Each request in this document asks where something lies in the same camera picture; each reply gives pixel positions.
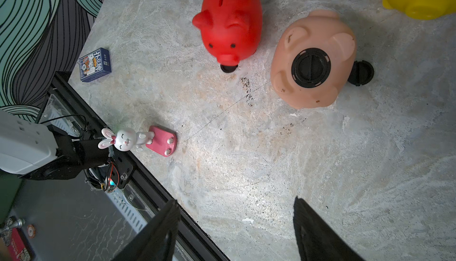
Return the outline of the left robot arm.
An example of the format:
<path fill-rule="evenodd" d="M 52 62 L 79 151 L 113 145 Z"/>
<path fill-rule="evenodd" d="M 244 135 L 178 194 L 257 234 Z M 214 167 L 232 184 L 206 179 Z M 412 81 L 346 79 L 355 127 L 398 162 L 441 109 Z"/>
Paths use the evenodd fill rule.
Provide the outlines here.
<path fill-rule="evenodd" d="M 223 72 L 233 73 L 260 44 L 260 0 L 203 0 L 193 25 Z M 1 112 L 1 169 L 28 180 L 69 180 L 81 171 L 109 163 L 114 149 L 127 152 L 148 148 L 168 157 L 177 136 L 151 126 L 148 131 L 104 128 L 101 139 L 79 140 L 50 122 L 31 123 Z"/>

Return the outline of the red piggy bank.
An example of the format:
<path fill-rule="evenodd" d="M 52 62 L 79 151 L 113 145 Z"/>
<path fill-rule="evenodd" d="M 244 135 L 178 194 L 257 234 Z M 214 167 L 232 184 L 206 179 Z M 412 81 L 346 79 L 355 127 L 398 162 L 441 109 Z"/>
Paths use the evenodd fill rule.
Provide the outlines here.
<path fill-rule="evenodd" d="M 262 32 L 260 0 L 203 0 L 192 24 L 200 30 L 207 51 L 225 66 L 236 66 L 259 47 Z"/>

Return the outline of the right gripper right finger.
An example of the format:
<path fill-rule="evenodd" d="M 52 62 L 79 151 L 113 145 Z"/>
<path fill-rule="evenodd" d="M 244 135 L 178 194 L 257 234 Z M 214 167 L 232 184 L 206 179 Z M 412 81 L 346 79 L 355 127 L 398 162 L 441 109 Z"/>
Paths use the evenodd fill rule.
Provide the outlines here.
<path fill-rule="evenodd" d="M 361 261 L 363 259 L 304 199 L 296 197 L 293 210 L 293 226 L 302 261 Z"/>

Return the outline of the peach piggy bank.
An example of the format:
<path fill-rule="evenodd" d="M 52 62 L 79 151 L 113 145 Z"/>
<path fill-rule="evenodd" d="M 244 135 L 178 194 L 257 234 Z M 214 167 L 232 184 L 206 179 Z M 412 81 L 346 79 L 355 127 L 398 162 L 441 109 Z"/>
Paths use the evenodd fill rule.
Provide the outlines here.
<path fill-rule="evenodd" d="M 327 107 L 347 83 L 356 36 L 331 10 L 314 10 L 282 34 L 271 64 L 276 94 L 292 108 Z"/>

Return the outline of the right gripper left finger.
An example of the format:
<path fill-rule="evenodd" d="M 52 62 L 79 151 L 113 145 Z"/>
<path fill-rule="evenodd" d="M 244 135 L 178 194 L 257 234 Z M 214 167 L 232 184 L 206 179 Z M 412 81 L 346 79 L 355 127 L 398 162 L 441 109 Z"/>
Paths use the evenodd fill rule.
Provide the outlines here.
<path fill-rule="evenodd" d="M 181 211 L 170 200 L 135 238 L 114 257 L 115 261 L 171 261 L 175 251 Z"/>

